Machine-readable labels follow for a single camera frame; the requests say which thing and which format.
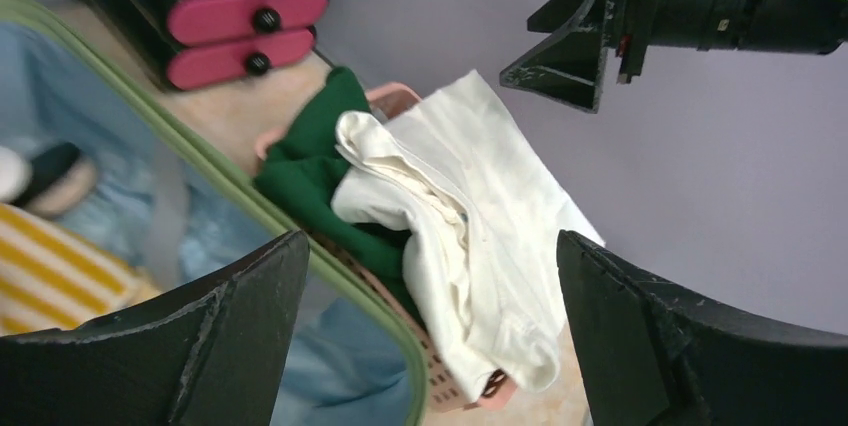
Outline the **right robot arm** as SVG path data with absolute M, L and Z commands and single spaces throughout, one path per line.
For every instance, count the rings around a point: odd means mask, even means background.
M 500 83 L 594 113 L 609 54 L 621 84 L 652 46 L 827 55 L 847 39 L 847 0 L 548 0 L 526 24 L 543 40 Z

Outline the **yellow white striped garment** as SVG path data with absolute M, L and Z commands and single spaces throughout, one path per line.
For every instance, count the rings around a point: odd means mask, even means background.
M 71 330 L 161 294 L 144 273 L 77 234 L 1 206 L 1 334 Z

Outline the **dark green garment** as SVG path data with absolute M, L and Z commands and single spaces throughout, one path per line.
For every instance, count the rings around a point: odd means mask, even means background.
M 403 251 L 411 233 L 376 223 L 347 223 L 331 208 L 335 191 L 351 168 L 336 151 L 335 136 L 337 120 L 348 111 L 369 113 L 370 107 L 353 71 L 335 67 L 285 135 L 268 148 L 254 186 L 299 226 L 347 251 L 421 324 L 402 275 Z

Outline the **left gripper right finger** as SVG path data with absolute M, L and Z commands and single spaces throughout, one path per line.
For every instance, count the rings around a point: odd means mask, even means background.
M 574 231 L 557 241 L 596 425 L 843 425 L 847 338 L 758 316 Z

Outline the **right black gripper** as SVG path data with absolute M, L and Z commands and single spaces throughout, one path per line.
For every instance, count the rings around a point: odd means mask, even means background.
M 584 1 L 548 0 L 527 18 L 529 32 L 557 30 L 502 70 L 501 86 L 595 114 L 606 66 L 605 46 L 620 60 L 617 83 L 629 84 L 641 75 L 659 0 L 606 0 L 604 42 L 597 31 L 559 28 Z

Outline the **green hard-shell suitcase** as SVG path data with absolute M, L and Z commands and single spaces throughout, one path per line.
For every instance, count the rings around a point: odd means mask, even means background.
M 1 143 L 34 156 L 61 142 L 98 170 L 61 227 L 139 269 L 160 295 L 301 232 L 59 17 L 32 0 L 1 0 Z M 266 425 L 420 424 L 428 388 L 416 383 L 425 368 L 416 338 L 305 236 L 305 286 Z

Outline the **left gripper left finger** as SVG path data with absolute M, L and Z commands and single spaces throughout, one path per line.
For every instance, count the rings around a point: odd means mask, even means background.
M 69 331 L 1 341 L 5 425 L 266 425 L 305 286 L 286 233 L 238 261 Z

